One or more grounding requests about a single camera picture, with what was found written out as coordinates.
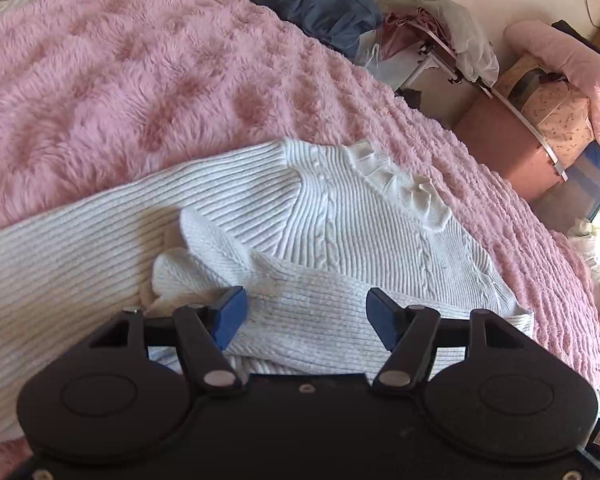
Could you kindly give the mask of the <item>beige patterned storage bag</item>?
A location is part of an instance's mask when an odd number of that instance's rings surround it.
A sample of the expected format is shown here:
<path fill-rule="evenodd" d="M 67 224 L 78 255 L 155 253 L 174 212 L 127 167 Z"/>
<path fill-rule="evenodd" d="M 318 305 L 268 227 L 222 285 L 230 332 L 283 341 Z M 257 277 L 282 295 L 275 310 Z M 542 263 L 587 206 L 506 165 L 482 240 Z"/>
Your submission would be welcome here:
<path fill-rule="evenodd" d="M 534 56 L 523 55 L 494 89 L 542 134 L 565 168 L 594 140 L 590 99 Z"/>

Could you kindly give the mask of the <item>pink fluffy bed blanket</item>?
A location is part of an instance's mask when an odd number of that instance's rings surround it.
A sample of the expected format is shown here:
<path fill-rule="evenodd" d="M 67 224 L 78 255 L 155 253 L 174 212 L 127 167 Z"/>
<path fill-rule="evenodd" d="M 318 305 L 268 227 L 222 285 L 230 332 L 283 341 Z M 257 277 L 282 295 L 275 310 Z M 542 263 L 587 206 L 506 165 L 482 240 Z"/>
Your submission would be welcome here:
<path fill-rule="evenodd" d="M 457 136 L 249 0 L 38 0 L 0 15 L 0 230 L 186 162 L 280 138 L 366 139 L 429 178 L 600 396 L 592 285 Z"/>

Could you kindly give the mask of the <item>clear plastic bag pile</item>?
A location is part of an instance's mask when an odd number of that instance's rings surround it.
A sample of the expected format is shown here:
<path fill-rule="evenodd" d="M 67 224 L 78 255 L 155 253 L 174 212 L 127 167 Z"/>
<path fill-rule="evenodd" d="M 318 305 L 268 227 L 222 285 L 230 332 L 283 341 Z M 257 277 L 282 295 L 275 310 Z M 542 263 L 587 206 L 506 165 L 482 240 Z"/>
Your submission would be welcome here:
<path fill-rule="evenodd" d="M 480 79 L 492 88 L 498 81 L 500 63 L 480 23 L 453 0 L 386 0 L 387 10 L 424 9 L 446 27 L 457 63 L 470 82 Z"/>

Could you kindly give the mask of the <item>white cable knit sweater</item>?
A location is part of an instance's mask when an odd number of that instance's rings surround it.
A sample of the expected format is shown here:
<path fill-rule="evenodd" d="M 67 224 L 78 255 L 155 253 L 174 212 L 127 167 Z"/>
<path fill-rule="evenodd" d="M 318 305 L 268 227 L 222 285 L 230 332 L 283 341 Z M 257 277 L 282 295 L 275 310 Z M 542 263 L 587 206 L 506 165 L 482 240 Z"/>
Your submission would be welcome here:
<path fill-rule="evenodd" d="M 20 435 L 23 384 L 116 313 L 167 316 L 233 286 L 249 315 L 226 353 L 246 373 L 376 374 L 373 287 L 445 318 L 534 324 L 427 178 L 366 142 L 268 142 L 0 231 L 0 442 Z"/>

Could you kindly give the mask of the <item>blue duffel bag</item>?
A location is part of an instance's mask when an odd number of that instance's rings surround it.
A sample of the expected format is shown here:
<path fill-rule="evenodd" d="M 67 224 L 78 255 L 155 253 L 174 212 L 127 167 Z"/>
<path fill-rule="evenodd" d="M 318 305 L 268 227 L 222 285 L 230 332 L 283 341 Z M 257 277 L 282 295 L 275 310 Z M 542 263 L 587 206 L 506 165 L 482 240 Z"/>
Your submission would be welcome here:
<path fill-rule="evenodd" d="M 332 50 L 354 60 L 360 37 L 376 29 L 382 14 L 374 0 L 252 0 L 299 27 Z"/>

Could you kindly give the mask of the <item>pink quilted duvet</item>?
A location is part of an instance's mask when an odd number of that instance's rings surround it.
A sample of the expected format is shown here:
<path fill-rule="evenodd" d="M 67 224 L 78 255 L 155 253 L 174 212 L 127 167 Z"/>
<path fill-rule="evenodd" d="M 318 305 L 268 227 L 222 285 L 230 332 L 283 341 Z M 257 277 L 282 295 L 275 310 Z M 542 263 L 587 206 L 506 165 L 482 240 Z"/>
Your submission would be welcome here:
<path fill-rule="evenodd" d="M 538 58 L 552 72 L 562 73 L 588 97 L 595 140 L 600 144 L 600 54 L 538 20 L 509 25 L 504 38 L 515 52 Z"/>

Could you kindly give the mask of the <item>dusty pink cloth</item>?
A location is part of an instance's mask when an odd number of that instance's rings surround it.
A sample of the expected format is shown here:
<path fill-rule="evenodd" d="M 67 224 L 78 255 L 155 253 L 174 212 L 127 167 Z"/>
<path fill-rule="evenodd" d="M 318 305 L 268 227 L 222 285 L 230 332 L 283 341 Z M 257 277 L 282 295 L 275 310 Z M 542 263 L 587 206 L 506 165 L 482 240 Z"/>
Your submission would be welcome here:
<path fill-rule="evenodd" d="M 378 32 L 380 55 L 383 61 L 400 51 L 424 40 L 426 34 L 413 27 L 411 22 L 433 32 L 448 47 L 451 45 L 449 29 L 423 8 L 391 10 L 385 14 Z"/>

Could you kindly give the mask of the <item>blue storage container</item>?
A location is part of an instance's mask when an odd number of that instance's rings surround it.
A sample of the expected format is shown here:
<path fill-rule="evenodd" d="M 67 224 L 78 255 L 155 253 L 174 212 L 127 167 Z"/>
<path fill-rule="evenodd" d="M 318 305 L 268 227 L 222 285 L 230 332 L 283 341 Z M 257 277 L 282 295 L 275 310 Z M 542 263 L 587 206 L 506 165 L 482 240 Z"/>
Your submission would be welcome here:
<path fill-rule="evenodd" d="M 549 230 L 566 234 L 577 220 L 592 221 L 600 212 L 600 146 L 592 142 L 559 182 L 530 207 Z"/>

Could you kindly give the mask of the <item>pink plastic storage bin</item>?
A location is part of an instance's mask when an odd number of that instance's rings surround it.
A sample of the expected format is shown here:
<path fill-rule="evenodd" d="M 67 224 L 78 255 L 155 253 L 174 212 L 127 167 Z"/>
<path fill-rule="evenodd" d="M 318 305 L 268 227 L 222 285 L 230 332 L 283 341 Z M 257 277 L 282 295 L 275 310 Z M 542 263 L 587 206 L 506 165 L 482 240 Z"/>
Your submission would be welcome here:
<path fill-rule="evenodd" d="M 554 160 L 531 130 L 496 96 L 476 99 L 454 128 L 480 164 L 508 181 L 527 202 L 565 182 Z"/>

